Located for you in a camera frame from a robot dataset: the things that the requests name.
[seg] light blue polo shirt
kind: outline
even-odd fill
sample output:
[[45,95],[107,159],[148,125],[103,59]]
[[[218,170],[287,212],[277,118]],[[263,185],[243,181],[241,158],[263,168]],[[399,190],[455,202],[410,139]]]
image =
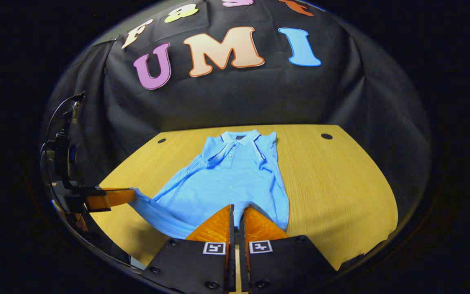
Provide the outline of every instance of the light blue polo shirt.
[[153,199],[136,189],[130,205],[147,222],[174,238],[186,238],[226,205],[234,204],[235,227],[252,206],[286,230],[289,200],[277,162],[277,134],[257,130],[209,137],[190,165]]

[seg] purple letter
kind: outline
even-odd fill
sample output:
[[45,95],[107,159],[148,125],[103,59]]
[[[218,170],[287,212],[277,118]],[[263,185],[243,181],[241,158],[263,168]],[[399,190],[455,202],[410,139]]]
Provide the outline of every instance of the purple letter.
[[253,4],[253,0],[222,0],[222,5],[227,7],[244,6]]
[[170,59],[168,58],[168,47],[170,43],[165,43],[155,48],[153,54],[159,58],[159,67],[161,67],[161,74],[157,78],[152,78],[146,61],[148,60],[148,54],[144,54],[134,62],[134,67],[137,69],[137,75],[139,77],[140,84],[148,90],[155,90],[164,86],[170,80],[171,67]]

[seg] black cable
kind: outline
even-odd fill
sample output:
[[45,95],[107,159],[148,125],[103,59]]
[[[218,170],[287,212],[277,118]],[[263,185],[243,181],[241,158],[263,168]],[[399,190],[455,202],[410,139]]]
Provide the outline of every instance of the black cable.
[[[65,102],[67,102],[68,100],[70,99],[73,99],[74,96],[72,97],[69,97],[67,99],[65,99],[63,102],[61,102],[61,104],[59,104],[59,106],[55,109],[54,113],[52,114],[52,117],[50,118],[50,121],[48,123],[48,126],[47,126],[47,133],[45,134],[45,139],[44,139],[44,143],[43,145],[41,146],[41,150],[40,150],[40,155],[42,157],[42,150],[43,150],[43,147],[47,145],[47,142],[48,142],[48,133],[50,132],[50,126],[52,125],[52,121],[54,120],[54,117],[55,115],[58,113],[58,110],[59,108],[61,108],[61,106],[63,106],[63,104],[65,104]],[[52,193],[54,194],[54,198],[58,201],[59,205],[61,206],[61,202],[59,201],[59,197],[58,195],[55,193],[55,190],[54,190],[54,186],[52,185],[52,177],[50,176],[50,171],[48,169],[48,163],[46,164],[45,166],[46,170],[47,170],[47,176],[48,176],[48,185],[50,186],[50,189],[52,190]]]

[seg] blue letter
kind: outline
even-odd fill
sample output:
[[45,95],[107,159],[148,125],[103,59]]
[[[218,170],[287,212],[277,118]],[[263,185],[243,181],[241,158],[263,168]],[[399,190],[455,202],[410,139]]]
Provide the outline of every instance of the blue letter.
[[293,56],[289,58],[289,62],[302,67],[318,67],[322,64],[311,50],[308,32],[292,28],[280,28],[278,31],[288,37],[289,45],[291,45]]

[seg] shirt placket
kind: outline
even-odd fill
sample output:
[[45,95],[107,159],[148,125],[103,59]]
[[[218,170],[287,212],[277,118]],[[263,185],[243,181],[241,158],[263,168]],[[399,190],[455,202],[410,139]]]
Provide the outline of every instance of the shirt placket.
[[233,142],[233,146],[229,149],[228,154],[224,158],[224,160],[227,160],[227,162],[229,163],[229,166],[231,166],[233,158],[235,158],[235,153],[237,152],[237,148],[239,147],[239,145],[240,143]]

